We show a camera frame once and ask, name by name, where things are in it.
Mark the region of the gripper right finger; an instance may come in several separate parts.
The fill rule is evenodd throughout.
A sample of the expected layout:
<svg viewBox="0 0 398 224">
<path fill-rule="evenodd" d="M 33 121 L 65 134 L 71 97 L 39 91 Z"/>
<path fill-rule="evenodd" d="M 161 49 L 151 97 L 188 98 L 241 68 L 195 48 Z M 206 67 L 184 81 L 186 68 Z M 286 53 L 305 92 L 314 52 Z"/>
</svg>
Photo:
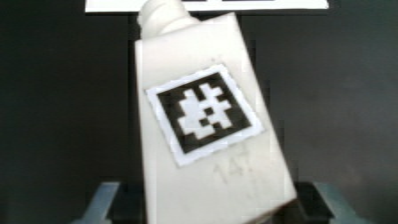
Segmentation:
<svg viewBox="0 0 398 224">
<path fill-rule="evenodd" d="M 296 182 L 291 224 L 362 224 L 337 188 L 321 182 Z"/>
</svg>

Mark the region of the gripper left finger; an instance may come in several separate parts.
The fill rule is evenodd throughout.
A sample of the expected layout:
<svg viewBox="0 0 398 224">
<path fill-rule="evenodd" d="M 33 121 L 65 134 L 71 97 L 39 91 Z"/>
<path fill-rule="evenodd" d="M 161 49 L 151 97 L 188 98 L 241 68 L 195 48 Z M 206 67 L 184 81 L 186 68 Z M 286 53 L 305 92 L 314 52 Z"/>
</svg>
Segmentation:
<svg viewBox="0 0 398 224">
<path fill-rule="evenodd" d="M 142 224 L 142 188 L 103 182 L 83 215 L 69 224 Z"/>
</svg>

